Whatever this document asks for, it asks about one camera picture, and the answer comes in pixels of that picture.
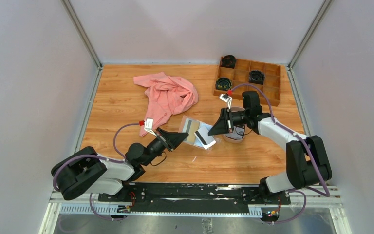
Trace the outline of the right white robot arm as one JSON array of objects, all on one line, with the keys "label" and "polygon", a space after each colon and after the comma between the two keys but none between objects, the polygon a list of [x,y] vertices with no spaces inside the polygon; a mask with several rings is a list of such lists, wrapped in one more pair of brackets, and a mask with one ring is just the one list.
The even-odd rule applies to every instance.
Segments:
[{"label": "right white robot arm", "polygon": [[221,109],[219,119],[208,132],[210,136],[232,133],[234,127],[244,125],[285,151],[285,171],[260,180],[258,192],[262,202],[272,203],[278,194],[302,188],[330,196],[326,181],[331,179],[332,170],[320,137],[295,132],[272,113],[264,113],[256,91],[242,93],[242,111],[231,110],[232,97],[229,93],[221,94],[219,98],[227,107]]}]

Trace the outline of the white striped credit card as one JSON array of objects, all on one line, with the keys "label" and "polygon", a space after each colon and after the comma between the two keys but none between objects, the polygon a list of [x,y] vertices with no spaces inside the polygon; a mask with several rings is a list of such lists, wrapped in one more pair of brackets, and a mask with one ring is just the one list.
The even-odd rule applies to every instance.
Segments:
[{"label": "white striped credit card", "polygon": [[205,150],[210,149],[217,143],[216,139],[213,136],[210,136],[208,133],[209,130],[206,125],[199,127],[198,130],[194,132],[196,139]]}]

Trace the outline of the gold credit card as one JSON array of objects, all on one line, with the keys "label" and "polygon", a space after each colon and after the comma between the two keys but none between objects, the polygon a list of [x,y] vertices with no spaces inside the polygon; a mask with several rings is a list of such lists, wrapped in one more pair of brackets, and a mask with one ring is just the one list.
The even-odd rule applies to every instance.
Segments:
[{"label": "gold credit card", "polygon": [[188,137],[186,138],[186,143],[194,144],[196,136],[195,132],[199,129],[200,122],[196,120],[188,120],[186,132],[188,133]]}]

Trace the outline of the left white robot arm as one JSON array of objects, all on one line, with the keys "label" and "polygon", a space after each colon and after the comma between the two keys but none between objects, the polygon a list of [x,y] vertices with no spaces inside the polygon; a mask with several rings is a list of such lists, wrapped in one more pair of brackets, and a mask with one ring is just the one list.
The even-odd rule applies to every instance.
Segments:
[{"label": "left white robot arm", "polygon": [[168,132],[157,128],[155,139],[143,146],[133,143],[124,159],[99,155],[91,146],[56,164],[52,170],[53,188],[64,200],[73,200],[85,193],[112,195],[117,201],[125,201],[130,189],[124,182],[137,180],[159,156],[174,151],[187,137],[185,132]]}]

